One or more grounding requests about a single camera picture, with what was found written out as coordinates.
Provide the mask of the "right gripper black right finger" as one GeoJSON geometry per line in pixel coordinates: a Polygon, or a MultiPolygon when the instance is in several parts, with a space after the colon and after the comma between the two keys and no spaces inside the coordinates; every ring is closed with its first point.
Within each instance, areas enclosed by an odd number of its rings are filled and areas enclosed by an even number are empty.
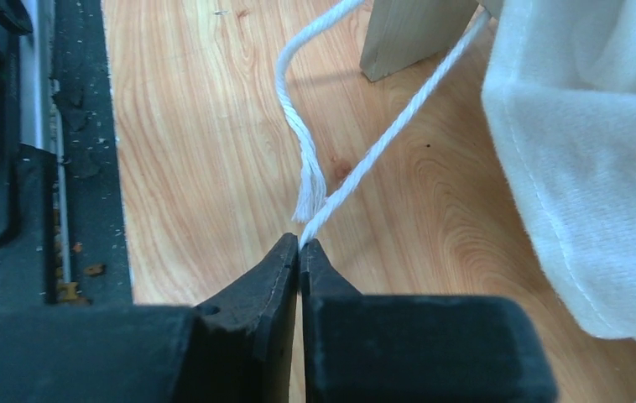
{"type": "Polygon", "coordinates": [[[367,295],[317,240],[300,253],[309,402],[555,402],[524,309],[501,296],[367,295]]]}

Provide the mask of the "wooden striped pet bed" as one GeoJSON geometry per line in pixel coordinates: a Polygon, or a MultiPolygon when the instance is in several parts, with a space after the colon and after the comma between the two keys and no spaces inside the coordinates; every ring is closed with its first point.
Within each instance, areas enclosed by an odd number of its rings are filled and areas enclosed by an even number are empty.
{"type": "Polygon", "coordinates": [[[360,68],[375,82],[452,48],[479,6],[494,18],[504,0],[376,0],[360,68]]]}

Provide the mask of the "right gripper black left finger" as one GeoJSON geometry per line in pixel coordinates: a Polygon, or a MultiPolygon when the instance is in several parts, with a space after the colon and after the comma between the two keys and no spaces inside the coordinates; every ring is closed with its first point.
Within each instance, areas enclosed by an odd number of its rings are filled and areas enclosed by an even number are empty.
{"type": "Polygon", "coordinates": [[[298,241],[197,306],[0,310],[0,402],[286,402],[298,241]]]}

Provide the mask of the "pink unicorn drawstring bag blanket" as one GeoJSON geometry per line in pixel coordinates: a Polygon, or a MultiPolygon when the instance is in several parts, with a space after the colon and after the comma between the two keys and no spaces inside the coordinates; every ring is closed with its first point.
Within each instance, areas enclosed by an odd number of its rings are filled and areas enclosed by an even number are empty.
{"type": "Polygon", "coordinates": [[[636,340],[636,1],[474,1],[459,39],[339,189],[326,190],[286,71],[358,7],[341,1],[282,49],[275,91],[300,144],[293,219],[311,240],[472,41],[498,21],[482,105],[541,269],[579,326],[636,340]]]}

